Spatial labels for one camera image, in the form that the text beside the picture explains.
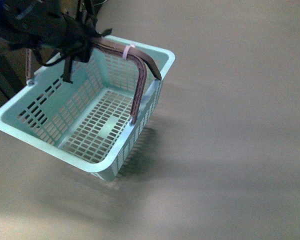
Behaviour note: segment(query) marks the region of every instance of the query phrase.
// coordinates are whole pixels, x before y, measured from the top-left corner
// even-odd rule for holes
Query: shopping basket
[[[106,39],[133,43],[114,36]],[[138,68],[120,56],[95,49],[89,63],[74,63],[73,83],[63,81],[64,61],[41,67],[32,84],[0,108],[0,130],[112,181],[153,113],[164,77],[175,60],[169,50],[134,44],[154,59],[162,76],[162,80],[155,79],[148,71],[134,124],[130,110]]]

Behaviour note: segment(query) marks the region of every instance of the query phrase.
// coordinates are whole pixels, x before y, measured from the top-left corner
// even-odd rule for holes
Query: perforated plastic
[[[136,47],[155,60],[164,78],[175,59],[173,53],[142,43]],[[89,63],[73,65],[73,84],[63,82],[63,67],[64,61],[40,68],[34,85],[0,108],[0,130],[111,181],[154,111],[163,81],[155,80],[148,70],[138,118],[132,124],[130,110],[138,79],[132,62],[94,50]]]

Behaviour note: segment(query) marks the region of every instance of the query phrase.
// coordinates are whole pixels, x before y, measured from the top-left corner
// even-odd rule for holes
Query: robotic arm
[[[86,3],[86,14],[79,11],[82,1]],[[91,0],[78,2],[76,19],[73,19],[61,12],[61,0],[0,0],[0,42],[5,43],[9,51],[31,49],[36,60],[43,66],[49,67],[65,60],[63,81],[68,83],[72,83],[72,61],[87,63],[93,48],[115,56],[122,56],[127,50],[126,59],[135,62],[139,70],[131,109],[132,123],[135,123],[147,78],[145,63],[159,80],[160,71],[154,60],[144,52],[103,39],[112,30],[98,33],[95,30],[97,19],[94,18]],[[41,48],[58,50],[61,58],[53,63],[43,63]],[[27,53],[27,66],[29,62],[31,57]],[[27,79],[31,78],[29,72],[31,71],[27,68]]]
[[[0,42],[11,51],[51,48],[86,63],[89,38],[102,36],[96,22],[91,14],[79,21],[62,13],[60,0],[0,0]]]

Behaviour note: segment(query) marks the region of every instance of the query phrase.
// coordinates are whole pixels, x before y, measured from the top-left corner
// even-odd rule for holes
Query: rectangular hole
[[[101,151],[104,151],[104,152],[107,151],[107,149],[106,149],[105,147],[102,147],[102,146],[101,146],[99,149],[100,149]]]
[[[84,159],[87,159],[87,160],[90,160],[90,159],[91,159],[91,156],[84,155],[83,158],[84,158]]]
[[[92,152],[95,152],[97,149],[91,146],[91,147],[89,147],[89,150],[91,150]]]
[[[31,109],[33,105],[35,105],[36,103],[33,101],[27,108]]]
[[[97,144],[95,144],[95,143],[92,143],[91,144],[91,146],[92,147],[95,147],[96,148],[96,150],[99,148],[99,145],[97,145]]]
[[[38,96],[38,97],[36,98],[36,100],[39,101],[43,96],[44,96],[44,94],[42,93],[40,96]]]
[[[35,108],[31,111],[31,113],[34,114],[38,108],[39,108],[38,106],[35,106]]]
[[[56,85],[57,82],[59,82],[59,79],[55,80],[55,81],[53,82],[53,85]]]
[[[48,97],[50,97],[52,94],[55,93],[55,90],[52,90],[49,94],[48,94]]]
[[[101,156],[105,155],[105,153],[103,151],[97,151],[96,153],[101,155]]]
[[[106,147],[106,148],[109,148],[110,145],[109,144],[106,144],[106,143],[102,143],[102,146]]]
[[[61,83],[59,83],[57,86],[55,86],[55,89],[58,89],[61,87]]]
[[[44,104],[46,100],[47,100],[47,98],[45,97],[45,98],[40,102],[40,105]]]
[[[46,93],[49,92],[49,90],[52,88],[52,86],[49,86],[46,90],[44,90]]]

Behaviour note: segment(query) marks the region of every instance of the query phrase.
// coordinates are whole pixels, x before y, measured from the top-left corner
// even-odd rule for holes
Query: zip tie
[[[123,51],[123,54],[122,54],[122,58],[124,59],[124,60],[127,60],[127,55],[128,55],[128,52],[129,52],[129,49],[130,48],[135,48],[136,47],[136,43],[131,43],[130,45],[127,45],[127,46],[125,46],[125,49],[124,49],[124,51]]]

